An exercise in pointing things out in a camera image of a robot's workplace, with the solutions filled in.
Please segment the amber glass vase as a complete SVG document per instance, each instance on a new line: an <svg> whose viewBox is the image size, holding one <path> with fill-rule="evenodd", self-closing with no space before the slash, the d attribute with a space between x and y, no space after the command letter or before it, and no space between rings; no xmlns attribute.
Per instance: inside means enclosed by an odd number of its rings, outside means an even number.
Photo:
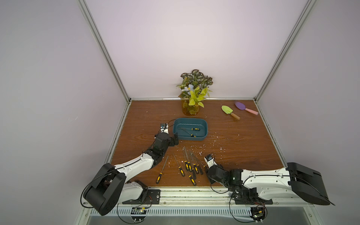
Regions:
<svg viewBox="0 0 360 225"><path fill-rule="evenodd" d="M196 116L200 111L199 106L190 106L188 99L181 100L181 107L183 114L186 116Z"/></svg>

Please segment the teal plastic storage box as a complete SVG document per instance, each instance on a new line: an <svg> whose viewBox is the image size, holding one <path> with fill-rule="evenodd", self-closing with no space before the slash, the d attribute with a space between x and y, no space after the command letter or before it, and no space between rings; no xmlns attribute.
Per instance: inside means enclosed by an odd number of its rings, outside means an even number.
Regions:
<svg viewBox="0 0 360 225"><path fill-rule="evenodd" d="M187 130L197 137L190 137L181 128L200 128L200 131ZM178 118L173 125L173 133L178 133L179 140L203 141L208 135L208 123L200 118Z"/></svg>

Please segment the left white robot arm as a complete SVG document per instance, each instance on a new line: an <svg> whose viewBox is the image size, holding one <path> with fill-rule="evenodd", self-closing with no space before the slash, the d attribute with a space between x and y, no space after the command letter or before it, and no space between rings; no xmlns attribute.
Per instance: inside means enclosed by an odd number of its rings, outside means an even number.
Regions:
<svg viewBox="0 0 360 225"><path fill-rule="evenodd" d="M86 200L101 216L108 214L119 202L145 200L148 187L140 181L129 180L156 167L162 162L167 149L179 144L178 134L161 132L154 143L140 156L118 165L104 164L92 181L84 188L81 199Z"/></svg>

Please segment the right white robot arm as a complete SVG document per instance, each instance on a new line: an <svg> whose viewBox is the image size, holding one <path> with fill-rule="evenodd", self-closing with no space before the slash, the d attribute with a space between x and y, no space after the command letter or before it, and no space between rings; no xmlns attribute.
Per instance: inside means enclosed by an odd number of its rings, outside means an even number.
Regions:
<svg viewBox="0 0 360 225"><path fill-rule="evenodd" d="M269 204L277 198L301 198L315 205L331 204L321 173L298 163L268 171L227 171L211 162L206 174L211 183L221 184L231 192L233 200L243 204Z"/></svg>

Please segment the artificial plant bouquet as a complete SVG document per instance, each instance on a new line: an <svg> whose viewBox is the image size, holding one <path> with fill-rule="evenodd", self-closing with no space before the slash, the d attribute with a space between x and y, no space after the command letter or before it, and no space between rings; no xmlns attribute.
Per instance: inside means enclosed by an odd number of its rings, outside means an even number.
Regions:
<svg viewBox="0 0 360 225"><path fill-rule="evenodd" d="M177 87L181 89L178 96L181 100L188 99L190 106L199 106L204 108L203 101L206 96L210 96L209 87L213 85L213 78L204 75L198 69L192 70L190 73L181 74L182 83Z"/></svg>

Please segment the circuit board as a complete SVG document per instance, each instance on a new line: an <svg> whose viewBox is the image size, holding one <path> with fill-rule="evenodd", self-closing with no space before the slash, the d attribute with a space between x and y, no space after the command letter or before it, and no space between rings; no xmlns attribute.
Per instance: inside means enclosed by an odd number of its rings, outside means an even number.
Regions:
<svg viewBox="0 0 360 225"><path fill-rule="evenodd" d="M147 217L148 208L146 207L133 207L130 216L134 224L142 223Z"/></svg>
<svg viewBox="0 0 360 225"><path fill-rule="evenodd" d="M250 217L257 223L257 222L263 222L263 220L267 216L267 209L263 205L258 205L256 207L250 208L251 215Z"/></svg>

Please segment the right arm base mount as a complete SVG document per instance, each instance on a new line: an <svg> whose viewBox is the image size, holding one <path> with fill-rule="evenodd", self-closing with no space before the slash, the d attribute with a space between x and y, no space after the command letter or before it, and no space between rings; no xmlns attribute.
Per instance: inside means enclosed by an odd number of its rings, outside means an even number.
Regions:
<svg viewBox="0 0 360 225"><path fill-rule="evenodd" d="M267 205L273 204L272 200L261 199L257 193L257 189L241 187L239 190L235 190L231 198L236 204L248 204L248 205Z"/></svg>

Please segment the left circuit board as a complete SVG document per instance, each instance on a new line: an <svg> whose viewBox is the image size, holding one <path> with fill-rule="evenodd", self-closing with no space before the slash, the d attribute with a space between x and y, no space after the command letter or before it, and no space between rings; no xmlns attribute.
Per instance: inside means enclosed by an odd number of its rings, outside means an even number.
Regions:
<svg viewBox="0 0 360 225"><path fill-rule="evenodd" d="M146 207L133 207L130 216L134 224L142 223L147 217L148 208Z"/></svg>

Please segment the right circuit board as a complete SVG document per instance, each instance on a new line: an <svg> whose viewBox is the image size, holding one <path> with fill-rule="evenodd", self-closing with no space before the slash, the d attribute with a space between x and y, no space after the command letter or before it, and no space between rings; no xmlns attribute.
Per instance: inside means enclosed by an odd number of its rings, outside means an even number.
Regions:
<svg viewBox="0 0 360 225"><path fill-rule="evenodd" d="M267 209L263 205L258 205L256 207L250 208L251 215L250 217L257 223L257 222L263 222L263 220L267 216Z"/></svg>

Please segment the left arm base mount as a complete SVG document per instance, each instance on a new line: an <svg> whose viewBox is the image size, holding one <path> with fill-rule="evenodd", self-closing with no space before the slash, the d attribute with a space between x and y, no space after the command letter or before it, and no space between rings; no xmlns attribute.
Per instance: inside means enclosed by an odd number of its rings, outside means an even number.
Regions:
<svg viewBox="0 0 360 225"><path fill-rule="evenodd" d="M139 180L126 183L122 189L119 203L126 204L159 204L161 197L160 189L153 189L146 186Z"/></svg>

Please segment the aluminium rail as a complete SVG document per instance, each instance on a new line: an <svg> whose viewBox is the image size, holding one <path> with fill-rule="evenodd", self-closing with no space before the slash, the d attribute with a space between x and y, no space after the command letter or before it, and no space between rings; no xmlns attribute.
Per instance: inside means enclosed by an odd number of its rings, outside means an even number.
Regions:
<svg viewBox="0 0 360 225"><path fill-rule="evenodd" d="M232 192L226 191L222 187L155 187L153 189L161 190L159 204L152 206L163 207L207 207L207 206L225 206L228 205ZM278 207L303 207L312 206L299 197L285 195L285 197L272 197L273 204L266 206Z"/></svg>

